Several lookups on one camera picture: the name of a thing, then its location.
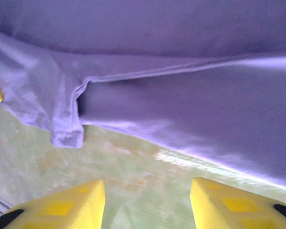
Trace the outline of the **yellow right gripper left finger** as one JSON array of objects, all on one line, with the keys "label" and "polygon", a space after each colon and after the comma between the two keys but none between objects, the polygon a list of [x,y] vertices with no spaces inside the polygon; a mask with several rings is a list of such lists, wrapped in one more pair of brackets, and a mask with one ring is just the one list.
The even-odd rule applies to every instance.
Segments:
[{"label": "yellow right gripper left finger", "polygon": [[104,206],[103,181],[89,181],[12,207],[0,229],[100,229]]}]

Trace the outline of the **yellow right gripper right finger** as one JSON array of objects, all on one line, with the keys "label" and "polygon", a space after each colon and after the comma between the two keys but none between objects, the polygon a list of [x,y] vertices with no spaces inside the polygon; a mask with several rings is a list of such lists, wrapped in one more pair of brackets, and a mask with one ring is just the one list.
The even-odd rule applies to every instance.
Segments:
[{"label": "yellow right gripper right finger", "polygon": [[198,229],[286,229],[285,203],[206,178],[193,178],[190,200]]}]

